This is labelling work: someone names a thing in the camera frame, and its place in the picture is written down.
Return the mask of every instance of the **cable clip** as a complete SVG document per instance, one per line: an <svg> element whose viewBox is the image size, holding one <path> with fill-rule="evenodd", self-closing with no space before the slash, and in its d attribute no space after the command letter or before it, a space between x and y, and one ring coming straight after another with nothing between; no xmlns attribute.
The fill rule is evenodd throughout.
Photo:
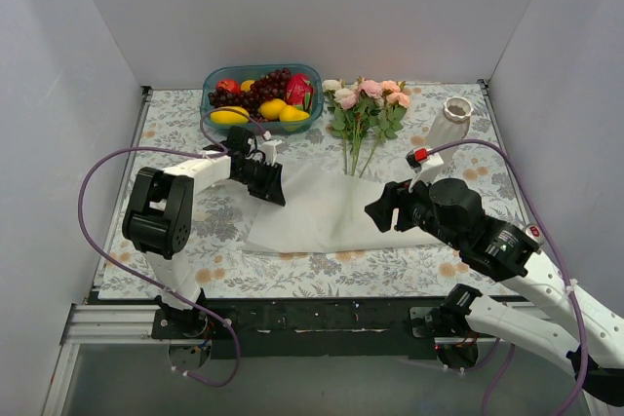
<svg viewBox="0 0 624 416"><path fill-rule="evenodd" d="M576 292L576 286L578 285L578 280L575 278L569 279L569 286L565 287L565 297L570 296L571 293Z"/></svg>

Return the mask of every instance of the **floral tablecloth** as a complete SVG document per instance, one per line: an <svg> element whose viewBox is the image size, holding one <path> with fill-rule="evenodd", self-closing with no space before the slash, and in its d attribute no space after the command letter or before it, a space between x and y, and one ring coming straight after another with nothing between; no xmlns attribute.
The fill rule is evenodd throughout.
<svg viewBox="0 0 624 416"><path fill-rule="evenodd" d="M399 138L378 148L365 178L386 182L406 175L405 155L421 145L429 126L450 96L470 99L475 107L468 137L496 142L488 108L478 85L409 84L411 107ZM140 139L141 146L196 151L208 143L199 131L200 90L154 92ZM280 136L286 143L279 161L314 160L320 168L343 171L341 140L328 130L330 114L306 133ZM368 156L371 141L361 155ZM139 153L128 187L145 166L164 168L180 162L176 156ZM461 177L477 190L486 211L513 222L522 222L519 202L502 159L480 146L462 146L453 157L446 176ZM129 191L124 195L127 205ZM121 234L122 210L115 223L110 251L118 260L152 276L142 254ZM227 187L215 187L196 198L193 227L186 250L195 278L207 297L362 297L446 295L457 283L477 287L486 294L513 292L482 277L460 262L447 246L386 248L336 254L267 254L243 252L251 222L237 207ZM100 299L144 299L157 288L107 264Z"/></svg>

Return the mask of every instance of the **artificial flower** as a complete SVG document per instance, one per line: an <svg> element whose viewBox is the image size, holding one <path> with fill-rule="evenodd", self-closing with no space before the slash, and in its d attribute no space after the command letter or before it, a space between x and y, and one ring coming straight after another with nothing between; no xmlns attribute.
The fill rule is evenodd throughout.
<svg viewBox="0 0 624 416"><path fill-rule="evenodd" d="M388 99L388 104L399 104L400 106L405 107L406 109L410 107L411 99L408 95L403 93L391 93L386 97Z"/></svg>
<svg viewBox="0 0 624 416"><path fill-rule="evenodd" d="M323 92L336 92L342 88L338 80L326 80L323 82Z"/></svg>
<svg viewBox="0 0 624 416"><path fill-rule="evenodd" d="M358 97L348 88L341 88L335 92L333 99L342 109L347 110L355 106Z"/></svg>
<svg viewBox="0 0 624 416"><path fill-rule="evenodd" d="M383 90L381 85L379 85L374 80L365 80L360 84L358 90L366 93L369 97L378 98L383 94Z"/></svg>
<svg viewBox="0 0 624 416"><path fill-rule="evenodd" d="M397 82L395 82L394 80L384 80L383 82L381 82L381 88L385 92L390 93L399 93L401 91L401 87L399 87L399 85L397 85Z"/></svg>

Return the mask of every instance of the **gray wall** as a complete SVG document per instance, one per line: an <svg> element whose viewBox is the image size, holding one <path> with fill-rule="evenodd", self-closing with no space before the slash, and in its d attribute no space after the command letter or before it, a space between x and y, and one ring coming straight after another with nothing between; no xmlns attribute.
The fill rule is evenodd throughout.
<svg viewBox="0 0 624 416"><path fill-rule="evenodd" d="M0 414L39 414L72 301L98 257L76 221L78 187L126 146L140 88L93 0L0 0ZM102 241L123 161L97 177Z"/></svg>
<svg viewBox="0 0 624 416"><path fill-rule="evenodd" d="M200 87L223 65L324 77L491 76L529 0L95 0L138 80Z"/></svg>
<svg viewBox="0 0 624 416"><path fill-rule="evenodd" d="M532 0L492 77L496 116L571 272L620 315L624 0Z"/></svg>

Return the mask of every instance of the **pink rose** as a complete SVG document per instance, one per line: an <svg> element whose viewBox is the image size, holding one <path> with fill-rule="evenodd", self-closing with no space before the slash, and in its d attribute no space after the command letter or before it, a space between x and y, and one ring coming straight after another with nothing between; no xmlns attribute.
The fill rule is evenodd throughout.
<svg viewBox="0 0 624 416"><path fill-rule="evenodd" d="M379 85L374 80L365 80L358 87L358 91L366 93L368 96L373 98L381 97L383 94L383 90L381 89L381 85Z"/></svg>
<svg viewBox="0 0 624 416"><path fill-rule="evenodd" d="M410 97L408 95L404 95L403 93L391 93L386 97L386 99L388 100L388 104L399 104L406 109L410 107L411 104Z"/></svg>
<svg viewBox="0 0 624 416"><path fill-rule="evenodd" d="M333 94L333 100L346 111L355 106L358 97L348 88L341 88Z"/></svg>
<svg viewBox="0 0 624 416"><path fill-rule="evenodd" d="M381 82L381 88L385 92L390 92L390 93L399 93L401 91L401 87L399 87L399 85L397 85L397 82L393 80L385 80Z"/></svg>

